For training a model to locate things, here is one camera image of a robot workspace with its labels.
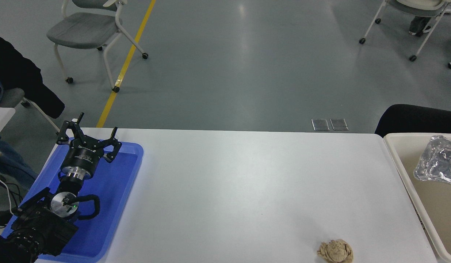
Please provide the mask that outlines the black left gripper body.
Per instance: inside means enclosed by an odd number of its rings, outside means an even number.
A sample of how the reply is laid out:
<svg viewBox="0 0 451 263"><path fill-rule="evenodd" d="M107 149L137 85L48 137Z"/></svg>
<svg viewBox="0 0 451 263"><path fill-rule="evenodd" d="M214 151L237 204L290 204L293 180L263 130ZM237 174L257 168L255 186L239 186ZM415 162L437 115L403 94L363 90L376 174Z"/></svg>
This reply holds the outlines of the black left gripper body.
<svg viewBox="0 0 451 263"><path fill-rule="evenodd" d="M69 151L61 165L61 171L68 174L73 168L85 170L84 176L94 176L98 163L104 154L102 148L96 148L99 140L90 136L74 137L69 143Z"/></svg>

